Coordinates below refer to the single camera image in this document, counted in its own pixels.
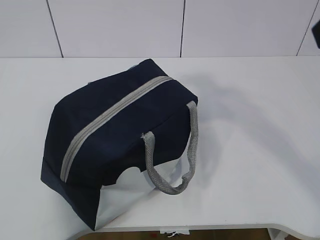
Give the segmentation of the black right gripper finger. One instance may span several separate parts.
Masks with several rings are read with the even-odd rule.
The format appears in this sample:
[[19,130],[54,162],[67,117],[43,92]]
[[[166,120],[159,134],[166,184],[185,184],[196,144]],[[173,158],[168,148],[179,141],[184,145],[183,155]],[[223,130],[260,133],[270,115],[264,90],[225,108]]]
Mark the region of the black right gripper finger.
[[320,21],[318,21],[311,29],[315,43],[320,48]]

